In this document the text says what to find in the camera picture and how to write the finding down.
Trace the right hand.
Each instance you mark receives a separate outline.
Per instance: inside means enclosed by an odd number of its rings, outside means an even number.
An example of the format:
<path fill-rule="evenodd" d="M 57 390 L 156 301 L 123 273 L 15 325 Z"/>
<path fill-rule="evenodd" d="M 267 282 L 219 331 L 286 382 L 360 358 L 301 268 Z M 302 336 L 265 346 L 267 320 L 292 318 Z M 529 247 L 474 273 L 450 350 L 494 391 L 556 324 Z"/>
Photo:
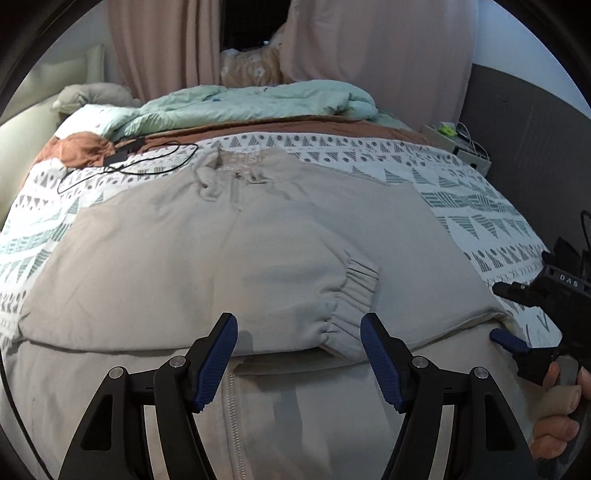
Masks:
<path fill-rule="evenodd" d="M 580 400 L 590 399 L 590 373 L 581 368 L 573 386 L 556 387 L 560 366 L 552 362 L 543 381 L 545 393 L 538 407 L 533 427 L 530 451 L 535 460 L 559 457 L 570 441 L 576 438 L 580 425 L 569 415 Z"/>

